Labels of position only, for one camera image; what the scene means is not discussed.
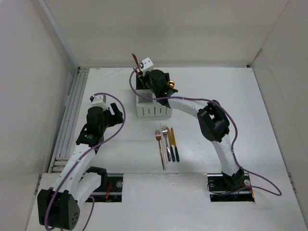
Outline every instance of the white enclosure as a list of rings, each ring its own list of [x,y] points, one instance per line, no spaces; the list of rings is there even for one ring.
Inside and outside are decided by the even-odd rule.
[[[132,67],[131,53],[166,71],[251,65],[308,224],[307,9],[306,0],[0,0],[0,229],[28,226],[73,80],[78,133],[88,69],[77,68]]]

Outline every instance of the silver fork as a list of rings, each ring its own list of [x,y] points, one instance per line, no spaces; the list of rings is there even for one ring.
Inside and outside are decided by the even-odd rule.
[[[156,137],[156,140],[157,140],[158,143],[159,143],[160,158],[162,159],[163,170],[165,170],[165,163],[164,163],[163,151],[162,151],[162,147],[160,146],[160,141],[161,141],[161,139],[162,139],[162,135],[160,134],[160,130],[156,130],[156,131],[155,131],[155,137]]]
[[[170,162],[171,161],[171,156],[170,156],[170,149],[169,149],[168,142],[167,142],[167,137],[168,137],[167,126],[163,126],[163,136],[164,136],[165,141],[166,141],[168,161]]]

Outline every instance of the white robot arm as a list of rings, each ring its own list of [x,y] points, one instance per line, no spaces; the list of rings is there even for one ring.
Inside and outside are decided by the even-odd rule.
[[[137,76],[137,85],[150,89],[161,105],[183,111],[198,119],[203,136],[212,142],[217,152],[221,163],[221,173],[228,188],[232,189],[238,184],[244,172],[233,158],[229,139],[230,123],[225,113],[217,106],[219,103],[184,99],[185,97],[179,95],[174,89],[174,82],[170,81],[169,74],[154,69],[150,58],[142,60]],[[178,98],[160,99],[170,96]]]
[[[90,167],[88,164],[96,155],[103,140],[103,134],[108,127],[123,123],[122,113],[115,103],[111,104],[114,115],[105,104],[101,95],[90,98],[91,108],[88,110],[87,123],[83,127],[68,163],[59,178],[48,190],[41,190],[38,194],[38,218],[41,225],[45,225],[45,216],[51,197],[61,185],[48,215],[48,226],[64,230],[72,230],[79,219],[80,208],[92,192],[107,183],[107,172],[104,168]]]

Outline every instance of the purple cable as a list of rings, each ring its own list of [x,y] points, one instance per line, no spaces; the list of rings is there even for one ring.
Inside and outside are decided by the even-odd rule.
[[[123,110],[123,123],[121,124],[121,127],[118,129],[118,131],[116,131],[115,134],[113,134],[111,137],[109,137],[108,139],[104,140],[103,142],[100,142],[99,144],[89,148],[80,158],[79,160],[81,160],[83,157],[85,157],[86,154],[88,154],[90,151],[92,151],[93,149],[97,148],[97,147],[100,147],[101,145],[103,145],[104,143],[110,141],[113,137],[115,137],[123,128],[124,124],[125,124],[125,120],[126,120],[126,113],[125,113],[125,108],[124,108],[124,105],[122,104],[122,102],[115,96],[111,95],[111,94],[108,94],[108,93],[96,93],[94,94],[94,96],[96,95],[106,95],[106,96],[110,96],[111,98],[114,98],[116,101],[118,101],[118,103],[121,105],[122,107],[122,110]],[[52,206],[52,203],[56,197],[56,195],[58,194],[59,190],[61,189],[62,185],[64,184],[64,182],[66,181],[66,179],[69,177],[69,175],[72,173],[72,171],[74,170],[74,168],[76,168],[76,166],[78,165],[79,162],[75,162],[75,164],[72,166],[72,168],[68,171],[68,173],[64,176],[63,180],[61,181],[61,183],[59,184],[58,188],[56,189],[56,191],[54,191],[54,194],[52,195],[51,197],[51,200],[48,204],[48,207],[47,207],[47,210],[46,210],[46,214],[45,214],[45,219],[44,219],[44,226],[45,226],[45,229],[47,231],[51,231],[53,230],[54,228],[49,228],[48,227],[48,216],[49,216],[49,213],[50,213],[50,209],[51,209],[51,206]],[[89,218],[87,220],[87,223],[84,227],[84,229],[82,231],[85,230],[89,220],[90,220],[90,217],[92,215],[92,212],[93,212],[93,209],[94,209],[94,197],[91,198],[92,201],[93,201],[93,205],[92,205],[92,210],[90,212],[90,215],[89,215]]]
[[[146,98],[146,97],[144,97],[144,96],[138,94],[137,91],[133,88],[133,85],[132,85],[132,83],[131,83],[131,79],[132,79],[134,73],[136,72],[136,70],[137,70],[138,68],[139,68],[139,66],[136,67],[136,68],[134,68],[133,71],[131,72],[131,74],[130,74],[130,76],[129,76],[129,85],[130,85],[130,88],[132,89],[132,91],[133,91],[137,96],[139,96],[139,97],[142,98],[142,99],[145,99],[145,100],[183,99],[183,100],[189,100],[189,101],[206,101],[206,102],[212,103],[212,104],[216,105],[217,107],[219,107],[219,108],[227,115],[227,117],[230,119],[230,121],[232,122],[232,124],[233,124],[233,126],[234,126],[235,135],[234,135],[233,141],[232,141],[232,143],[231,143],[231,151],[232,151],[232,155],[233,155],[233,158],[234,158],[234,161],[235,161],[236,165],[237,165],[241,170],[246,171],[246,172],[248,172],[248,173],[250,173],[250,174],[253,174],[253,175],[257,176],[257,177],[260,177],[260,178],[266,180],[268,183],[270,183],[272,186],[274,186],[274,188],[277,189],[277,191],[279,192],[279,193],[275,193],[275,192],[272,192],[272,191],[270,191],[270,190],[261,188],[261,187],[259,187],[259,186],[246,186],[246,187],[242,187],[242,188],[240,188],[240,189],[238,189],[238,190],[236,190],[236,191],[233,191],[233,192],[226,192],[226,193],[222,193],[222,194],[219,194],[219,195],[221,195],[221,196],[230,195],[230,194],[237,193],[237,192],[239,192],[239,191],[242,191],[242,190],[245,190],[245,189],[249,189],[249,188],[261,189],[261,190],[264,190],[264,191],[266,191],[266,192],[268,192],[268,193],[271,193],[271,194],[273,194],[273,195],[276,195],[276,196],[281,196],[281,195],[282,195],[282,192],[280,191],[280,189],[279,189],[272,181],[270,181],[269,179],[267,179],[267,178],[265,178],[265,177],[263,177],[263,176],[261,176],[261,175],[259,175],[259,174],[257,174],[257,173],[254,173],[254,172],[251,172],[251,171],[249,171],[249,170],[246,170],[245,168],[243,168],[243,167],[239,164],[239,162],[238,162],[237,159],[236,159],[235,153],[234,153],[234,143],[235,143],[235,141],[236,141],[236,139],[237,139],[237,137],[238,137],[238,129],[237,129],[237,126],[236,126],[236,124],[235,124],[233,118],[231,117],[231,115],[230,115],[222,106],[220,106],[220,104],[218,104],[217,102],[215,102],[215,101],[213,101],[213,100],[199,99],[199,98],[188,98],[188,97],[180,97],[180,96],[167,96],[167,97],[161,97],[161,98]]]

